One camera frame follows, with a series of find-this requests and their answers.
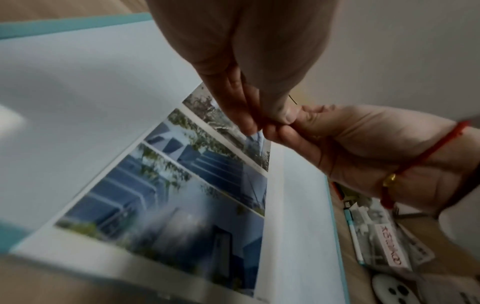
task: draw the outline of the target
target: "pen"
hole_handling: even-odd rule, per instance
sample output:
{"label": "pen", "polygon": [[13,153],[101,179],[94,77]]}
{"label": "pen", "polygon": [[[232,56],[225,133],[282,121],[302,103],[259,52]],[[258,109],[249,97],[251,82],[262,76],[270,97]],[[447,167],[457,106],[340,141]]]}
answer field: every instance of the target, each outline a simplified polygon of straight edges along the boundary
{"label": "pen", "polygon": [[358,261],[359,264],[365,265],[364,258],[362,257],[362,251],[360,250],[359,239],[357,238],[357,234],[355,233],[355,226],[354,226],[354,221],[352,219],[352,214],[348,209],[344,209],[343,212],[345,214],[346,222],[350,230],[350,235],[351,235],[351,240],[353,242],[353,249],[355,251],[356,260]]}

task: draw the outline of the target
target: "wooden table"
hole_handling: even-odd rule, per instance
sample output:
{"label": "wooden table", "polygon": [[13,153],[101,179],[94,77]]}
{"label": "wooden table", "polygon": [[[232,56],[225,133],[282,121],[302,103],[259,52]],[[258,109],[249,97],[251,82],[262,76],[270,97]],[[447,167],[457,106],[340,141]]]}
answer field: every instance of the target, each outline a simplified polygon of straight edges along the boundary
{"label": "wooden table", "polygon": [[[0,22],[33,21],[100,15],[147,12],[143,0],[1,0]],[[301,86],[292,91],[300,104],[315,103],[302,93]],[[352,304],[375,303],[371,289],[371,273],[357,263],[350,231],[345,221],[343,204],[331,190],[341,256]],[[434,251],[438,259],[422,269],[433,273],[474,275],[480,264],[462,250],[451,245],[430,218],[401,221]],[[98,285],[88,279],[64,271],[41,267],[21,260],[0,259],[0,294],[6,303],[150,303],[151,298],[125,292],[110,285]]]}

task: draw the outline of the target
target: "white wall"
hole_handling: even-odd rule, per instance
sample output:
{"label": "white wall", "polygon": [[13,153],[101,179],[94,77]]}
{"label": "white wall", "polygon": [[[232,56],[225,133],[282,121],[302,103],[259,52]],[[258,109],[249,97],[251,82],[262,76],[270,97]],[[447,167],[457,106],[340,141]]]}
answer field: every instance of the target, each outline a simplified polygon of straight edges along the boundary
{"label": "white wall", "polygon": [[201,82],[153,21],[0,41],[0,221],[37,229]]}
{"label": "white wall", "polygon": [[303,89],[319,104],[478,115],[480,2],[343,0]]}

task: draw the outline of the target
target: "red string bracelet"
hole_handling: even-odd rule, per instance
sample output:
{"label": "red string bracelet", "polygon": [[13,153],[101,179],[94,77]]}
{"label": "red string bracelet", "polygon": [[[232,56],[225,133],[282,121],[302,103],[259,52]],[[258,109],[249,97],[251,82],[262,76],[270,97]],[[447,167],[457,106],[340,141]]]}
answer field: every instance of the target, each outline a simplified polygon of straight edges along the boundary
{"label": "red string bracelet", "polygon": [[383,180],[383,184],[381,187],[381,204],[386,209],[393,209],[395,202],[392,200],[389,194],[389,188],[394,184],[398,175],[404,173],[408,169],[418,166],[424,161],[426,161],[432,154],[434,154],[438,149],[444,146],[449,141],[455,139],[456,137],[462,134],[462,131],[470,125],[470,121],[461,121],[457,123],[453,130],[451,130],[448,134],[442,137],[437,143],[433,146],[425,150],[422,154],[417,156],[416,158],[406,162],[405,164],[400,165],[400,167],[392,174],[387,176]]}

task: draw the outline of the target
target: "photo sheet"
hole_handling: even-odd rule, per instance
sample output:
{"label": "photo sheet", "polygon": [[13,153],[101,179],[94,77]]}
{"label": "photo sheet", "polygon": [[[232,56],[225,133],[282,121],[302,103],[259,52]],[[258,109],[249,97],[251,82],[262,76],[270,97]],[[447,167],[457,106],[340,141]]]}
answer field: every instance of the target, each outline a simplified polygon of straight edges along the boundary
{"label": "photo sheet", "polygon": [[151,287],[171,303],[269,303],[259,281],[272,279],[274,260],[263,252],[276,206],[270,147],[262,132],[242,134],[200,84],[16,253]]}

